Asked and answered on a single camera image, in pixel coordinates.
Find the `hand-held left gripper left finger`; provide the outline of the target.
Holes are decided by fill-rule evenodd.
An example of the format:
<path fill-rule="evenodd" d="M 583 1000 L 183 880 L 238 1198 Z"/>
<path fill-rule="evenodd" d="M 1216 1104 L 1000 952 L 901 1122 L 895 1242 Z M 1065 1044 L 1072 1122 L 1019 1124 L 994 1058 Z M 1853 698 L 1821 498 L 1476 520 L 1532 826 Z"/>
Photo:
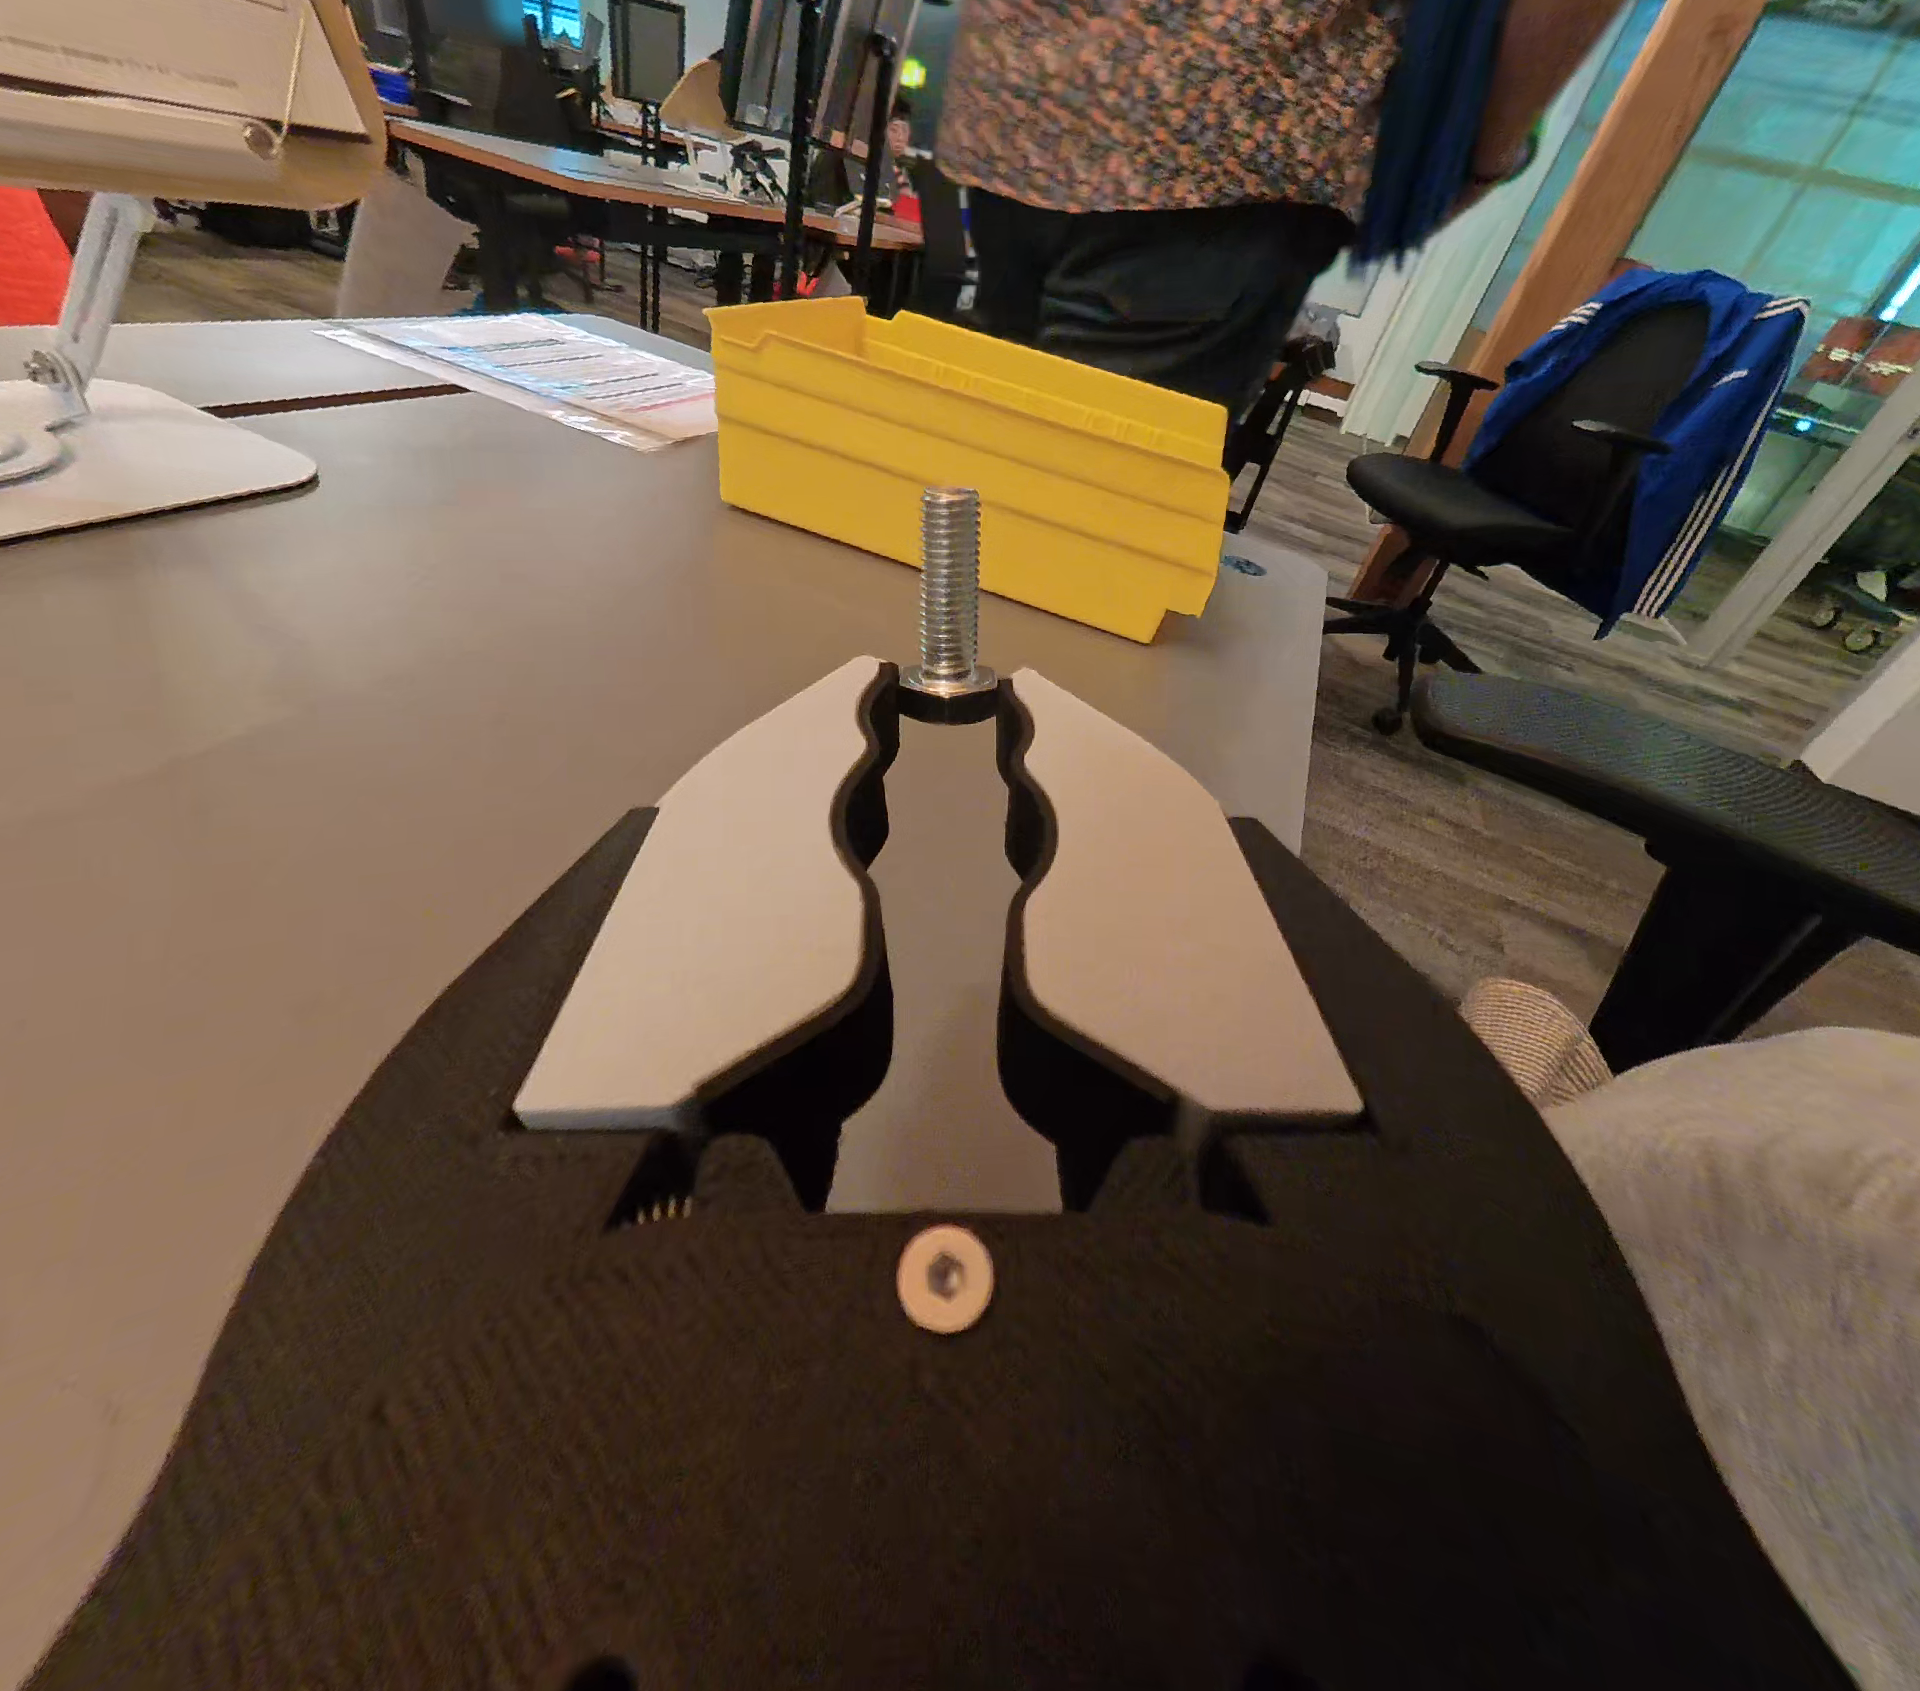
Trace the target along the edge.
<path fill-rule="evenodd" d="M 887 804 L 896 684 L 856 656 L 665 794 L 521 1084 L 521 1128 L 687 1128 L 878 992 L 854 806 Z"/>

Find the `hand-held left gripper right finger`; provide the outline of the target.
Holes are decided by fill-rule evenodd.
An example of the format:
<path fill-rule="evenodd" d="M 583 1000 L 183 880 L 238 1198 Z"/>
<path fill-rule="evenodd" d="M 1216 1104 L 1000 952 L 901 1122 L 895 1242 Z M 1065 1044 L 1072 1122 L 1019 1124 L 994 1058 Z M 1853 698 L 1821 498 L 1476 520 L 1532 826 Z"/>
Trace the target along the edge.
<path fill-rule="evenodd" d="M 1212 794 L 1038 670 L 1004 692 L 1011 788 L 1038 814 L 1011 910 L 1024 1012 L 1159 1104 L 1358 1118 L 1356 1080 Z"/>

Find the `silver threaded bolt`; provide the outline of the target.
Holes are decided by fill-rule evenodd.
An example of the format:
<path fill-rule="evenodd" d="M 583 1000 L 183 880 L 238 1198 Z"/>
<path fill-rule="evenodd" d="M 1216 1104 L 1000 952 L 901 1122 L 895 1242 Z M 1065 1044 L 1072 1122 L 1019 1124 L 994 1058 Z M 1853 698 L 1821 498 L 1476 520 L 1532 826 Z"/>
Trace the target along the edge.
<path fill-rule="evenodd" d="M 997 718 L 998 678 L 981 658 L 981 494 L 926 488 L 921 546 L 918 658 L 899 672 L 901 712 L 955 728 Z"/>

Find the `long background desk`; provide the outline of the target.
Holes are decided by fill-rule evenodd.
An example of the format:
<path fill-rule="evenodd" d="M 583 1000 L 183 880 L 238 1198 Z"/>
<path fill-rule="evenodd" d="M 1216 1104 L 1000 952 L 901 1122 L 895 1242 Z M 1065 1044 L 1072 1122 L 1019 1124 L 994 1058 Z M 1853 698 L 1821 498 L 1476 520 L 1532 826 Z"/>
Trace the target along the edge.
<path fill-rule="evenodd" d="M 506 141 L 424 121 L 391 121 L 389 141 L 453 181 L 472 209 L 484 259 L 496 251 L 513 195 L 552 193 L 607 211 L 607 237 L 626 247 L 770 257 L 791 223 L 786 209 L 693 191 L 661 169 L 630 167 L 559 147 Z"/>

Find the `person's striped shirt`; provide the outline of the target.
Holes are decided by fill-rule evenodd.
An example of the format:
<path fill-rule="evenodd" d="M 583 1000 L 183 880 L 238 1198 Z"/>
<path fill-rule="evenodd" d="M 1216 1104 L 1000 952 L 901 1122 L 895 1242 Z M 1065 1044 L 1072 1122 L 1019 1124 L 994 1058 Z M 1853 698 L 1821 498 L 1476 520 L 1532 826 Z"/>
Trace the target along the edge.
<path fill-rule="evenodd" d="M 1615 1082 L 1592 1034 L 1544 988 L 1482 980 L 1465 996 L 1459 1014 L 1540 1112 Z"/>

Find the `black office chair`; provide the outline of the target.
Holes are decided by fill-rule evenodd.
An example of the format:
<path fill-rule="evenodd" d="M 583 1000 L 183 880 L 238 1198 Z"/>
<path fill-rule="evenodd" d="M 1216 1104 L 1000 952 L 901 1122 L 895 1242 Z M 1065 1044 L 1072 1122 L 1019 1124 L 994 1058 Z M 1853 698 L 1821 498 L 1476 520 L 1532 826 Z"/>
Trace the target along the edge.
<path fill-rule="evenodd" d="M 1449 404 L 1438 432 L 1440 446 L 1453 444 L 1476 397 L 1486 393 L 1494 402 L 1502 389 L 1502 383 L 1494 385 L 1460 369 L 1423 365 L 1420 375 L 1449 387 Z M 1382 656 L 1393 660 L 1396 694 L 1373 716 L 1373 728 L 1385 738 L 1403 730 L 1420 670 L 1428 666 L 1445 666 L 1460 674 L 1479 670 L 1431 618 L 1445 578 L 1451 572 L 1485 578 L 1493 568 L 1515 568 L 1530 578 L 1522 568 L 1529 550 L 1556 548 L 1572 540 L 1571 532 L 1549 526 L 1517 504 L 1482 490 L 1467 476 L 1465 462 L 1467 458 L 1451 464 L 1445 456 L 1376 452 L 1348 464 L 1351 490 L 1405 538 L 1405 552 L 1396 556 L 1393 576 L 1420 572 L 1419 582 L 1395 602 L 1331 600 L 1329 618 L 1323 624 L 1329 638 L 1380 638 Z"/>

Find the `yellow plastic bin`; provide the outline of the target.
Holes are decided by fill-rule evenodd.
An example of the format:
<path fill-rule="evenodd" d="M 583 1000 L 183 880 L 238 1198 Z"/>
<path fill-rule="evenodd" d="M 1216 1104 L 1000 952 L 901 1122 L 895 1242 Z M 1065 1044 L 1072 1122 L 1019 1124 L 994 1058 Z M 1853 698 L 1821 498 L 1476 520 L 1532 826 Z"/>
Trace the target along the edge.
<path fill-rule="evenodd" d="M 1228 414 L 859 299 L 708 313 L 724 504 L 918 568 L 923 496 L 977 492 L 978 584 L 1151 644 L 1220 576 Z"/>

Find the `laminated instruction sheet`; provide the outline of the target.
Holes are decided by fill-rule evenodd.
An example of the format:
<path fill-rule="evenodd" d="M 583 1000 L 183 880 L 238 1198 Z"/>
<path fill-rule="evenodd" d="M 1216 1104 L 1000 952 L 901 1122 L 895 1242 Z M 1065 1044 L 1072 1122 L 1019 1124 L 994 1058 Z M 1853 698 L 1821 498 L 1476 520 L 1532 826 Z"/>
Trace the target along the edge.
<path fill-rule="evenodd" d="M 557 317 L 340 321 L 317 331 L 626 450 L 657 452 L 718 432 L 712 373 Z"/>

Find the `person's grey sweatshirt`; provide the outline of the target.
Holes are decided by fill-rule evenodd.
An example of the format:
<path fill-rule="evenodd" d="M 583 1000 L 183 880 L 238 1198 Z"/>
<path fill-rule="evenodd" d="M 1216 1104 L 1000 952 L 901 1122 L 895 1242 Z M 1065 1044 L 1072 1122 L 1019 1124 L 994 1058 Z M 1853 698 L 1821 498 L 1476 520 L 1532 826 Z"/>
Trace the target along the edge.
<path fill-rule="evenodd" d="M 1768 1558 L 1860 1688 L 1918 1686 L 1918 1044 L 1821 1028 L 1522 1082 Z"/>

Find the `white document stand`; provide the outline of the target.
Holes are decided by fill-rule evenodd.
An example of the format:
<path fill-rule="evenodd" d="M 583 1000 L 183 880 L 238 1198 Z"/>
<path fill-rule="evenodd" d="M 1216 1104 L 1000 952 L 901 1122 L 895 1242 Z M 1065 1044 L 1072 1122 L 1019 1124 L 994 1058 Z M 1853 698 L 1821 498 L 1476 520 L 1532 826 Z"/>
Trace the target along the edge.
<path fill-rule="evenodd" d="M 4 93 L 4 185 L 90 199 L 61 319 L 4 383 L 7 544 L 310 488 L 304 456 L 165 393 L 110 383 L 104 349 L 154 205 L 238 205 L 297 215 L 358 203 L 385 169 L 387 123 L 366 71 L 369 141 L 287 135 L 256 153 L 230 123 L 104 101 Z"/>

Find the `blue striped jacket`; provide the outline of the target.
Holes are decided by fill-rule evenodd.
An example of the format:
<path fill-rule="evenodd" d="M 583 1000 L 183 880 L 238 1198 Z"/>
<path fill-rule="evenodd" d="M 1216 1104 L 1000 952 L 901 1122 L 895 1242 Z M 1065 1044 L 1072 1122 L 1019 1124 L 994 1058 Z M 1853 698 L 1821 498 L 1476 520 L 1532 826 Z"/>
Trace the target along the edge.
<path fill-rule="evenodd" d="M 1465 456 L 1482 490 L 1571 532 L 1521 566 L 1597 618 L 1658 620 L 1754 468 L 1809 331 L 1805 299 L 1633 269 L 1507 371 Z"/>

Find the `small black monitor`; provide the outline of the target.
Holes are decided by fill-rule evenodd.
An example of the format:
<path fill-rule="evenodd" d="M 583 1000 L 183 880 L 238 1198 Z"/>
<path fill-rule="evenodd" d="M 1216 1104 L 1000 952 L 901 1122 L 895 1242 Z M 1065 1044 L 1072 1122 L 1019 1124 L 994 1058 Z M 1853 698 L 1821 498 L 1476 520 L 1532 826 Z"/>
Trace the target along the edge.
<path fill-rule="evenodd" d="M 607 0 L 610 95 L 628 105 L 665 105 L 688 69 L 687 33 L 680 3 Z"/>

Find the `wooden post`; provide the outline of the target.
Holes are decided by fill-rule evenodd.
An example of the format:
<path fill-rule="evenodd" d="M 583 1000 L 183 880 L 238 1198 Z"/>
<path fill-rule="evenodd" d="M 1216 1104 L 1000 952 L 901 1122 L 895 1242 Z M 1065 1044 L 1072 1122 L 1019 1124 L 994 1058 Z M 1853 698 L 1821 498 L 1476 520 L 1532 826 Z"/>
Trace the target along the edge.
<path fill-rule="evenodd" d="M 1420 456 L 1467 452 L 1476 418 L 1440 446 L 1445 393 L 1420 389 L 1413 363 L 1460 363 L 1498 379 L 1521 351 L 1613 281 L 1767 3 L 1662 0 L 1584 137 L 1584 103 L 1600 91 L 1639 0 L 1620 9 L 1549 109 L 1540 165 L 1432 241 L 1400 285 L 1341 416 L 1347 434 L 1410 440 Z"/>

